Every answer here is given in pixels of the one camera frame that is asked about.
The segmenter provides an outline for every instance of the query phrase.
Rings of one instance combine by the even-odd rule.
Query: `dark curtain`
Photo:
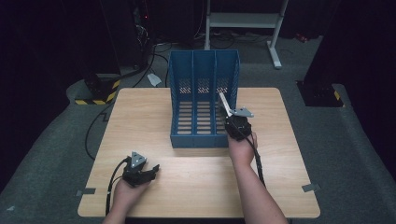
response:
[[[69,104],[66,89],[81,79],[57,21],[59,3],[0,3],[1,190],[37,137]]]
[[[363,130],[396,179],[395,11],[389,0],[341,1],[304,82],[345,85]]]

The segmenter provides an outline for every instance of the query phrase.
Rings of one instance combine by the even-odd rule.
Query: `yellow and black hazard tape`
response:
[[[117,88],[119,85],[120,85],[119,80],[114,82],[108,95],[101,99],[95,99],[94,97],[92,99],[75,99],[75,102],[77,105],[106,105],[106,104],[110,104],[113,101],[114,97],[116,96]]]

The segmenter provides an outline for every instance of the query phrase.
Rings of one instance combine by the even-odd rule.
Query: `metal stand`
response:
[[[210,0],[207,0],[206,29],[205,29],[205,49],[210,49],[210,27],[245,27],[245,28],[272,28],[273,38],[267,41],[274,67],[280,69],[282,64],[277,56],[275,44],[279,35],[279,30],[285,17],[286,7],[289,0],[284,0],[279,13],[211,13]]]

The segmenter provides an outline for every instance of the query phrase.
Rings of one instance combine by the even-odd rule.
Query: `bare forearm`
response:
[[[285,216],[250,166],[234,165],[247,224],[287,223]]]

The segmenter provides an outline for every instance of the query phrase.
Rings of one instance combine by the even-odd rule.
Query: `black cable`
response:
[[[163,57],[162,55],[160,55],[160,54],[154,54],[155,56],[158,56],[158,57],[160,57],[160,58],[163,58],[165,61],[166,61],[166,64],[169,64],[169,62],[168,62],[168,60],[165,58],[165,57]],[[169,68],[168,68],[168,66],[166,65],[166,75],[165,75],[165,88],[167,87],[167,81],[168,81],[168,73],[169,73]]]
[[[90,134],[91,128],[93,124],[96,122],[96,120],[99,118],[99,116],[103,115],[103,121],[107,122],[108,119],[106,118],[107,113],[104,113],[107,109],[109,109],[112,105],[114,105],[114,102],[109,104],[105,109],[103,109],[98,115],[96,115],[95,119],[91,122],[90,127],[88,128],[86,134],[85,134],[85,151],[87,152],[87,155],[94,161],[95,157],[91,155],[90,151],[88,150],[88,136]]]
[[[228,40],[231,39],[231,44],[229,46],[220,48],[220,47],[217,47],[217,46],[213,45],[212,43],[210,43],[210,46],[212,46],[215,49],[228,49],[228,48],[230,48],[235,43],[235,38],[232,35],[228,35],[228,36],[230,37],[229,39],[219,39],[218,37],[216,39],[219,40],[219,41],[228,41]]]
[[[143,74],[143,76],[132,86],[132,88],[136,87],[136,86],[143,80],[143,77],[145,77],[146,74],[148,73],[149,69],[150,69],[151,66],[152,66],[152,63],[154,63],[154,58],[155,58],[154,52],[155,52],[155,47],[154,47],[153,50],[152,50],[151,62],[149,63],[148,68],[146,69],[146,71],[145,71],[145,73]]]
[[[253,149],[253,153],[254,153],[254,158],[256,160],[256,166],[257,166],[257,173],[259,175],[259,179],[262,182],[262,184],[265,186],[265,182],[264,182],[264,176],[262,175],[262,161],[261,161],[261,157],[259,154],[259,151],[257,150],[257,148],[254,146],[254,144],[250,141],[250,139],[248,139],[248,137],[246,135],[244,135],[233,122],[230,122],[235,129],[239,132],[239,134],[241,134],[246,140],[247,142],[250,144],[251,148]],[[253,134],[250,134],[251,139],[254,142],[254,138],[253,138]]]
[[[113,184],[114,184],[114,175],[116,175],[116,172],[119,170],[120,166],[122,166],[123,163],[127,162],[128,158],[122,160],[116,167],[116,169],[113,172],[113,175],[110,178],[110,182],[108,183],[108,188],[107,188],[107,197],[106,197],[106,216],[110,212],[110,199],[111,199],[111,190],[113,189]]]

